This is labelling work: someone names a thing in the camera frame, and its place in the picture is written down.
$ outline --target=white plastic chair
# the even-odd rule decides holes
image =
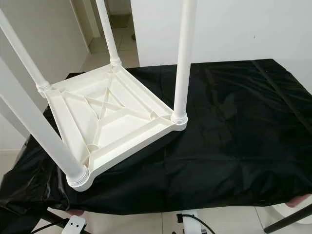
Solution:
[[[122,67],[103,0],[97,0],[97,7],[110,64],[52,85],[0,9],[0,27],[47,98],[63,142],[1,58],[0,96],[75,190],[88,189],[99,174],[169,132],[186,128],[196,6],[197,0],[183,0],[173,110]]]

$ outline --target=black plastic sheet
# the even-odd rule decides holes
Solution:
[[[173,108],[175,65],[128,70]],[[126,215],[268,206],[312,193],[312,96],[274,60],[192,64],[187,114],[184,132],[99,175],[85,192],[67,185],[31,136],[3,178],[0,207],[28,218],[48,206]],[[44,115],[56,128],[51,111]]]

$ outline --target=black tablecloth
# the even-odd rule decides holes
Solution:
[[[175,65],[128,70],[173,108]],[[37,220],[48,206],[123,215],[267,206],[312,193],[312,96],[274,60],[192,64],[187,114],[184,132],[99,175],[85,192],[70,188],[30,137],[1,184],[2,216]],[[56,128],[49,108],[44,115]]]

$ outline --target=white wall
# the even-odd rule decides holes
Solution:
[[[68,73],[80,69],[88,50],[69,0],[0,0],[0,7],[49,82],[63,80]],[[0,56],[31,99],[43,111],[47,101],[37,93],[35,84],[1,30]],[[27,135],[25,128],[2,101],[0,101],[0,113],[23,135]],[[15,132],[12,125],[2,117],[0,118],[0,150],[8,145],[7,141],[10,142],[8,147],[19,146],[20,134]]]
[[[141,66],[175,64],[182,0],[132,0]],[[272,58],[312,91],[312,1],[199,0],[192,62]]]
[[[111,15],[123,15],[131,13],[130,0],[108,0],[108,5]]]

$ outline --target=black cable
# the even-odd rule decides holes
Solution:
[[[178,216],[178,220],[179,220],[179,216],[180,217],[189,217],[189,218],[193,218],[196,221],[200,222],[202,225],[204,225],[212,234],[215,234],[215,232],[206,224],[204,223],[201,219],[195,217],[194,215],[190,215],[190,214],[177,214]]]
[[[46,228],[48,228],[48,227],[57,225],[57,224],[59,224],[59,223],[62,223],[62,222],[64,222],[64,221],[68,221],[68,220],[69,220],[68,218],[64,218],[64,219],[62,219],[62,220],[60,220],[60,221],[57,221],[57,222],[54,222],[54,223],[50,223],[50,224],[48,224],[48,225],[46,225],[46,226],[43,226],[43,227],[41,227],[41,228],[38,228],[38,229],[32,231],[30,234],[34,234],[34,233],[40,232],[40,231],[43,230],[43,229],[46,229]]]

